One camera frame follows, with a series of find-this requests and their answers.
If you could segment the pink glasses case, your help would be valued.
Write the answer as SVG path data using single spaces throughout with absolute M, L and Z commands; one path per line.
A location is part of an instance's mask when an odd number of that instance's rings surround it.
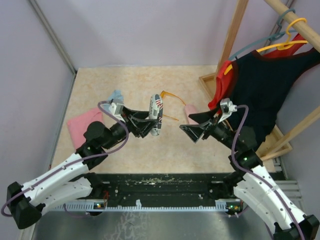
M 189 125 L 196 125 L 197 124 L 196 121 L 194 121 L 193 119 L 191 119 L 189 117 L 189 115 L 198 113 L 197 108 L 193 104 L 186 104 L 184 106 L 184 113 L 185 113 L 185 117 L 186 117 L 186 120 Z

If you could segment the newspaper print glasses case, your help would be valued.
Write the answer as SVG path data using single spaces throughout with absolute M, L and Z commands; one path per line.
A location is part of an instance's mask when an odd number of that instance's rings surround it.
M 152 136 L 159 136 L 163 120 L 163 99 L 159 94 L 153 94 L 149 103 L 149 119 L 157 120 L 157 124 L 150 131 Z

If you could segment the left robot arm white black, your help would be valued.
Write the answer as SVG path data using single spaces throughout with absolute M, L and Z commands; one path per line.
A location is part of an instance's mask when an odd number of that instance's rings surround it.
M 17 228 L 23 230 L 57 206 L 80 198 L 101 197 L 103 183 L 91 170 L 124 147 L 130 134 L 136 138 L 155 136 L 163 118 L 162 105 L 150 106 L 149 111 L 131 110 L 121 103 L 111 103 L 110 108 L 107 115 L 116 121 L 112 127 L 101 121 L 91 122 L 83 134 L 84 143 L 70 157 L 30 181 L 11 183 L 1 214 L 13 218 Z

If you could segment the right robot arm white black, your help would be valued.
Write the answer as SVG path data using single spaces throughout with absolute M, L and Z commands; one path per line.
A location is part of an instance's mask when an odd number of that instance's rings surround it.
M 232 132 L 222 121 L 239 109 L 244 109 L 244 114 L 236 132 Z M 281 190 L 253 148 L 240 140 L 248 106 L 238 105 L 218 117 L 215 113 L 211 110 L 191 114 L 196 124 L 182 124 L 180 129 L 194 143 L 213 137 L 230 149 L 229 160 L 234 172 L 223 185 L 224 194 L 243 200 L 263 220 L 274 240 L 314 240 L 320 227 L 318 218 L 298 208 Z

